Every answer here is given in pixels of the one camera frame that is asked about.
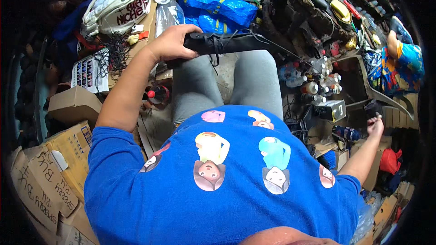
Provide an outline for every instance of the white cloth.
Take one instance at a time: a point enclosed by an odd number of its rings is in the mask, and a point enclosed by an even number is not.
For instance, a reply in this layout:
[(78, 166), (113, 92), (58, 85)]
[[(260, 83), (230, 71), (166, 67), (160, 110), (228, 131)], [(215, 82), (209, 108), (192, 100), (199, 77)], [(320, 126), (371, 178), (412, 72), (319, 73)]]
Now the white cloth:
[[(166, 4), (170, 0), (155, 1)], [(81, 34), (127, 33), (149, 12), (150, 0), (93, 0), (83, 15)]]

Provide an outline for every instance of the blue sweatshirt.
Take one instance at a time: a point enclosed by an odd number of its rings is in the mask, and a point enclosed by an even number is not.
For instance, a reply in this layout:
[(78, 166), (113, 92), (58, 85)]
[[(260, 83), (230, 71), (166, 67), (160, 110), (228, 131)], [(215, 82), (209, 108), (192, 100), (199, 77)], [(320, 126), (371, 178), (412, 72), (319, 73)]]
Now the blue sweatshirt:
[(276, 226), (347, 244), (360, 188), (278, 117), (225, 105), (184, 121), (148, 161), (131, 133), (95, 128), (84, 197), (102, 244), (235, 244)]

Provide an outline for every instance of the cartoon character print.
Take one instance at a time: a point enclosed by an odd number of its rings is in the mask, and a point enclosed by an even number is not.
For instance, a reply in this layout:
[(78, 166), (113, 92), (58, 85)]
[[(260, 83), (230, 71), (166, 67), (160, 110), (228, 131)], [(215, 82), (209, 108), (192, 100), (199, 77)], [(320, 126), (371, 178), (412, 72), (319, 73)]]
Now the cartoon character print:
[(274, 195), (285, 193), (289, 187), (289, 170), (280, 170), (278, 167), (262, 169), (263, 183), (266, 189)]
[(201, 115), (201, 118), (204, 121), (211, 122), (211, 123), (223, 122), (225, 118), (225, 112), (216, 111), (216, 110), (207, 111)]
[(275, 137), (265, 137), (259, 142), (260, 154), (266, 167), (271, 169), (276, 166), (280, 170), (287, 168), (291, 157), (291, 147)]
[(323, 165), (320, 164), (320, 181), (323, 187), (332, 188), (334, 183), (336, 182), (334, 175), (330, 172), (330, 170), (326, 169)]
[(266, 167), (262, 169), (266, 189), (275, 195), (283, 194), (289, 187), (287, 166), (291, 157), (291, 147), (278, 138), (265, 137), (259, 142), (260, 154)]
[(271, 119), (269, 119), (263, 113), (255, 110), (250, 110), (248, 111), (248, 116), (256, 119), (256, 121), (253, 122), (253, 126), (264, 127), (270, 130), (274, 129), (274, 125), (271, 123)]
[(141, 170), (140, 170), (139, 172), (141, 173), (141, 172), (149, 172), (149, 171), (152, 171), (152, 170), (157, 166), (157, 164), (159, 164), (159, 162), (161, 161), (161, 159), (162, 159), (162, 152), (168, 150), (168, 149), (170, 148), (170, 145), (171, 145), (171, 142), (168, 143), (168, 144), (166, 144), (166, 145), (165, 145), (163, 148), (161, 148), (160, 150), (155, 151), (155, 152), (151, 155), (150, 159), (148, 159), (148, 160), (145, 162), (144, 166), (142, 166), (142, 168), (141, 168)]
[(204, 191), (217, 190), (224, 181), (225, 165), (222, 163), (230, 143), (216, 133), (204, 132), (197, 135), (195, 144), (200, 160), (194, 163), (193, 179)]

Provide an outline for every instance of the gray sweatpants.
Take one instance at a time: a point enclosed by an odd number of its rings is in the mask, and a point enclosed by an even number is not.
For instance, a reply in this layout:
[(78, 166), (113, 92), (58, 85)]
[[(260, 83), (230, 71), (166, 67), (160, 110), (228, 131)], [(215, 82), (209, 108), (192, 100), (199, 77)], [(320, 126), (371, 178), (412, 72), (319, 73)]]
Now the gray sweatpants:
[[(283, 119), (277, 68), (268, 51), (240, 52), (233, 77), (235, 87), (230, 104), (256, 106)], [(175, 124), (201, 111), (224, 105), (207, 55), (174, 69), (172, 105)]]

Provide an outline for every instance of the red plastic bag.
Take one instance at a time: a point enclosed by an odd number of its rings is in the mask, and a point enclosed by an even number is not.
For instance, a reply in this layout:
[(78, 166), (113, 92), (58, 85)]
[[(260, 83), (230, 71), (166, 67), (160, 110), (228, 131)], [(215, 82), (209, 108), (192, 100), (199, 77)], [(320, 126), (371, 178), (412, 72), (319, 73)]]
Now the red plastic bag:
[(397, 173), (401, 166), (401, 163), (397, 160), (402, 154), (401, 150), (395, 153), (392, 149), (385, 149), (380, 160), (380, 170), (390, 172), (393, 175)]

